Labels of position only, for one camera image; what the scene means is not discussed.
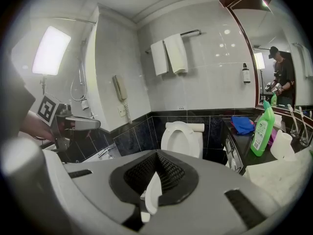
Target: white towel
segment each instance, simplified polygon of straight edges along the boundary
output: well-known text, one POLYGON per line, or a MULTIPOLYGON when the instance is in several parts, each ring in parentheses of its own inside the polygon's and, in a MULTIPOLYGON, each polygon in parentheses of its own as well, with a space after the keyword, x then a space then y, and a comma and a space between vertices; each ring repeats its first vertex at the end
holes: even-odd
POLYGON ((181 35, 175 34, 164 39, 166 50, 171 61, 173 73, 188 72, 188 63, 181 35))
POLYGON ((153 63, 155 65, 156 75, 161 75, 168 72, 167 55, 163 41, 158 41, 151 45, 153 63))
POLYGON ((304 74, 305 77, 313 78, 313 63, 312 58, 310 55, 310 51, 304 47, 303 45, 296 45, 298 49, 300 50, 300 54, 303 58, 303 68, 304 68, 304 74))

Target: faucet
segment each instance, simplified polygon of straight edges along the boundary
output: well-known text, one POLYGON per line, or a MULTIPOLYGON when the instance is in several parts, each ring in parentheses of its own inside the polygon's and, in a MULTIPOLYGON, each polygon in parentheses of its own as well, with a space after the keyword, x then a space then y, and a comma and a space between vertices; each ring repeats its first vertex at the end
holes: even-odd
POLYGON ((110 150, 114 149, 116 146, 113 144, 111 147, 107 147, 104 149, 103 152, 101 152, 98 156, 98 158, 101 158, 103 155, 107 154, 110 150))

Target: power socket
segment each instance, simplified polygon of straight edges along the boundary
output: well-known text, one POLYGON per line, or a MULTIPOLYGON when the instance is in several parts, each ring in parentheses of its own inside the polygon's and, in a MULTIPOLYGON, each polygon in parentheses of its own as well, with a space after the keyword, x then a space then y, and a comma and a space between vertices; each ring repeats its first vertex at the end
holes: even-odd
POLYGON ((120 106, 117 107, 117 109, 118 109, 120 117, 126 116, 126 110, 125 110, 124 105, 121 104, 120 106))

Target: green bottle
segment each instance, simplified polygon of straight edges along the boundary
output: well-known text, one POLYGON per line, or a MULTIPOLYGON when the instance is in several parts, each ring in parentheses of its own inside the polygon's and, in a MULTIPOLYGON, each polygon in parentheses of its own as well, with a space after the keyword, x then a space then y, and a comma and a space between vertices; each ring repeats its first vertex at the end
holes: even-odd
POLYGON ((270 100, 271 106, 277 106, 277 96, 275 93, 273 93, 272 99, 270 100))
POLYGON ((262 156, 275 123, 274 112, 269 105, 269 102, 264 100, 263 106, 265 112, 256 124, 253 141, 250 147, 254 154, 258 157, 262 156))

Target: wall-mounted telephone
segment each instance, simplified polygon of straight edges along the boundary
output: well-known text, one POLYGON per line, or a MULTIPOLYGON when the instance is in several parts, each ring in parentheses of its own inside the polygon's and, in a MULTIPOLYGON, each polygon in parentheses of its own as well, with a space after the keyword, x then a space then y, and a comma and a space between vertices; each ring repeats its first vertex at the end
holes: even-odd
POLYGON ((127 91, 126 91, 126 88, 124 85, 124 81, 123 81, 122 77, 119 75, 113 76, 112 80, 113 80, 114 87, 116 89, 117 98, 118 98, 118 100, 120 100, 123 103, 125 110, 126 110, 126 113, 127 113, 128 123, 131 124, 132 120, 131 120, 131 114, 129 112, 129 107, 128 107, 128 104, 126 102, 127 91))

